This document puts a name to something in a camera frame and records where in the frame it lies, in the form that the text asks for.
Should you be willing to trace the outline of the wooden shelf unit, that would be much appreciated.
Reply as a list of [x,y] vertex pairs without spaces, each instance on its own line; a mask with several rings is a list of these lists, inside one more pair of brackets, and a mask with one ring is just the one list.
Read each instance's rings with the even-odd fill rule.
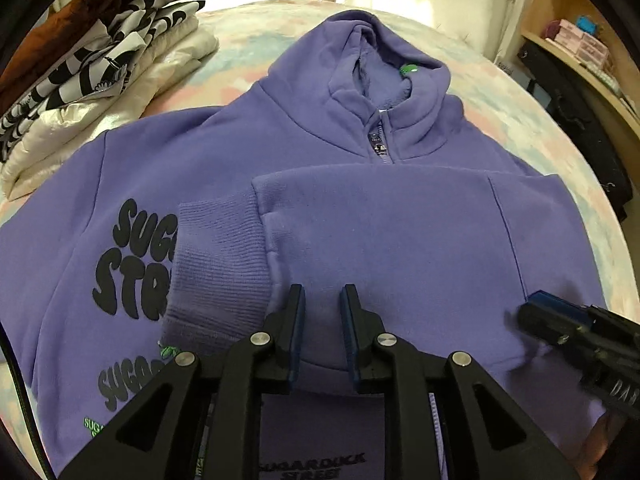
[[639,70],[590,0],[530,0],[522,36],[577,76],[633,184],[639,183]]

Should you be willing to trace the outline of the small blue box on shelf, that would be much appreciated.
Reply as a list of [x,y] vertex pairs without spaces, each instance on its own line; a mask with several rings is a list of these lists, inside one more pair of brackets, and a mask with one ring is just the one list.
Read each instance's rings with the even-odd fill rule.
[[588,18],[588,16],[579,15],[575,25],[586,34],[593,37],[597,36],[598,25],[591,18]]

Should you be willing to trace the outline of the black white patterned garment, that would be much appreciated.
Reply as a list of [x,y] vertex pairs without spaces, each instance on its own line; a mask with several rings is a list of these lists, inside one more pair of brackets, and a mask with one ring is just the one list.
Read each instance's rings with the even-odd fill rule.
[[47,110],[117,96],[151,42],[198,12],[203,0],[127,0],[99,18],[66,55],[1,111],[1,161]]

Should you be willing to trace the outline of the pink boxes on shelf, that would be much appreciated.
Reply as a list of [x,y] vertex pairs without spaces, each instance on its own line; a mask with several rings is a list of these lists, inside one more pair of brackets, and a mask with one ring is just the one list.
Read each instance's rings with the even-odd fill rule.
[[584,63],[591,63],[600,70],[608,66],[610,52],[608,48],[593,36],[586,34],[576,25],[564,20],[560,21],[559,30],[553,41],[566,49],[575,58]]

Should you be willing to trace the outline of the black case by bed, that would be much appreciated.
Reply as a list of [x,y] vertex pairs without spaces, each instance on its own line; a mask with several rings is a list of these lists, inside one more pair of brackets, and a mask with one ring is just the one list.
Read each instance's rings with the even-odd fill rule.
[[534,83],[550,96],[546,110],[570,138],[596,175],[619,222],[627,219],[631,180],[599,118],[582,96],[570,69],[538,44],[526,39],[518,58]]

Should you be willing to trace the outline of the white satin folded garment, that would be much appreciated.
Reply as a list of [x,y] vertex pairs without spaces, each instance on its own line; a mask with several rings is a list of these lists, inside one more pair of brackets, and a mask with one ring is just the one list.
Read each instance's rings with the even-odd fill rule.
[[193,73],[218,44],[214,26],[191,16],[151,42],[118,96],[44,112],[1,165],[1,195],[16,200],[34,192],[101,132],[139,119],[152,99]]

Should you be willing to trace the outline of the brown folded garment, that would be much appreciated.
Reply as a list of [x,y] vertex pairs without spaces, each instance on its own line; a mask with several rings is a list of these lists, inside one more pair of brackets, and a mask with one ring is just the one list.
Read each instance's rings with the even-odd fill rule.
[[99,18],[112,18],[127,0],[70,0],[32,29],[1,74],[1,110],[6,112]]

